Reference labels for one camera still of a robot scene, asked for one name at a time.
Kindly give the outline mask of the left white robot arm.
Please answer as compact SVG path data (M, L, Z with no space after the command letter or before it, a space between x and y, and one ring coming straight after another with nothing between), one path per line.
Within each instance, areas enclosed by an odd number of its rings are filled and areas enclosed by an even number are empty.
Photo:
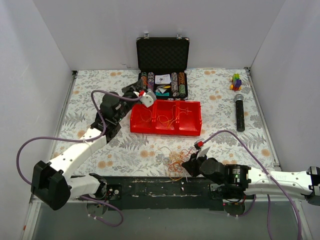
M90 195L101 200L107 195L106 180L96 174L74 177L74 172L93 153L106 146L120 131L121 120L138 103L143 91L143 82L124 87L122 96L107 92L81 141L48 162L39 161L33 168L31 192L46 203L52 210L62 208L69 199Z

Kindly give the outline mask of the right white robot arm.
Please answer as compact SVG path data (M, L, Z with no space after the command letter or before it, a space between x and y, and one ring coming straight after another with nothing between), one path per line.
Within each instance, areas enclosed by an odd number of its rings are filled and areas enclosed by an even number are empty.
M270 171L240 164L222 164L215 158L193 153L181 166L192 177L202 175L215 184L212 197L242 200L251 195L289 196L320 205L320 168L311 166L300 172Z

